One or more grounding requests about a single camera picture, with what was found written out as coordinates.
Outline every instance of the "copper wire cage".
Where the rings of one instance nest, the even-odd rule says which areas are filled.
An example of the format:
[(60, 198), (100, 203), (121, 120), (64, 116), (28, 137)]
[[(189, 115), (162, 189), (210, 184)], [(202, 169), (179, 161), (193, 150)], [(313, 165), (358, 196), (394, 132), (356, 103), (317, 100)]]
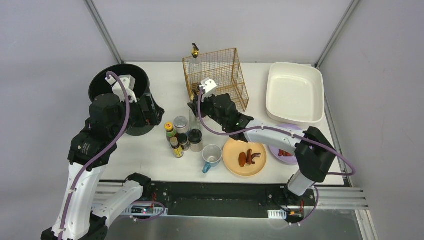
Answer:
[[(200, 71), (196, 72), (193, 69), (193, 61), (197, 61), (196, 63), (200, 65), (198, 68)], [(182, 59), (182, 64), (189, 97), (193, 92), (199, 93), (200, 81), (210, 78), (217, 85), (216, 95), (229, 94), (237, 110), (246, 111), (249, 95), (237, 48), (199, 54), (197, 59), (192, 56), (185, 57)]]

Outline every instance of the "black pot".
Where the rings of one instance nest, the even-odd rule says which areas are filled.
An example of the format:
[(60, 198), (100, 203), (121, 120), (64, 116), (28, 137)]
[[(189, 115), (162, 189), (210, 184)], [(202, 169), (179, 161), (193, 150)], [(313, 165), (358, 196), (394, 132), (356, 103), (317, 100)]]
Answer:
[[(143, 94), (150, 93), (149, 77), (143, 69), (132, 64), (118, 64), (101, 71), (91, 81), (90, 87), (88, 88), (88, 96), (91, 102), (101, 94), (113, 94), (112, 86), (105, 80), (108, 71), (112, 71), (118, 76), (131, 75), (135, 78), (133, 91), (137, 98), (140, 98)], [(131, 136), (141, 136), (150, 132), (153, 127), (154, 126), (132, 127), (128, 129), (126, 133)]]

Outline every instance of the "white tabletop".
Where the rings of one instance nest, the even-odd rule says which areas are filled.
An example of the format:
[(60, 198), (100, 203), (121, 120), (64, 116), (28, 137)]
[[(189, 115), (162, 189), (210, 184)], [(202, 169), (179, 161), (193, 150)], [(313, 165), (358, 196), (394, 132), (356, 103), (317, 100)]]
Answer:
[[(150, 90), (157, 104), (165, 109), (162, 124), (143, 136), (124, 135), (117, 142), (117, 150), (111, 155), (104, 172), (103, 180), (123, 180), (128, 175), (140, 173), (153, 181), (163, 182), (205, 182), (205, 183), (251, 183), (251, 184), (284, 184), (299, 169), (277, 160), (267, 150), (267, 162), (263, 170), (252, 177), (240, 177), (231, 173), (221, 161), (207, 174), (202, 173), (205, 162), (202, 153), (185, 151), (182, 158), (175, 158), (165, 135), (164, 124), (172, 122), (177, 116), (188, 119), (190, 101), (185, 83), (182, 62), (127, 62), (142, 68), (150, 79)], [(278, 125), (270, 119), (265, 108), (268, 73), (271, 64), (242, 63), (244, 81), (249, 94), (249, 104), (244, 114), (264, 123)], [(213, 120), (206, 118), (205, 123), (213, 130), (221, 131), (221, 127)], [(319, 128), (332, 143), (333, 139), (327, 119), (314, 127)], [(227, 136), (218, 136), (203, 129), (204, 145), (215, 144), (224, 147)], [(337, 160), (330, 172), (340, 173)], [(343, 185), (341, 176), (327, 176), (323, 185)]]

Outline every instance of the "gray wall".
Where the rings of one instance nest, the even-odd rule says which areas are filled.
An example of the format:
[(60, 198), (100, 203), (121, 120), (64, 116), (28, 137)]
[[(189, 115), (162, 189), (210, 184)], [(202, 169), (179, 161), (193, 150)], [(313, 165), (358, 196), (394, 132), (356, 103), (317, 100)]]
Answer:
[(95, 0), (125, 61), (238, 48), (242, 62), (315, 63), (351, 0)]
[(424, 1), (362, 1), (321, 71), (380, 239), (422, 239)]
[(0, 3), (0, 233), (40, 239), (58, 217), (93, 77), (115, 64), (84, 1)]

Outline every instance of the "blue mug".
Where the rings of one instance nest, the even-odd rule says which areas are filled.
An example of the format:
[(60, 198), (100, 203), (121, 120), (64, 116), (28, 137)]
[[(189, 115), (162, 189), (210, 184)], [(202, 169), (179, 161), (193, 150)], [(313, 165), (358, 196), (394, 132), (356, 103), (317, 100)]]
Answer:
[(223, 150), (217, 145), (207, 145), (202, 151), (203, 160), (206, 162), (203, 167), (203, 173), (207, 173), (211, 168), (220, 164), (223, 158)]

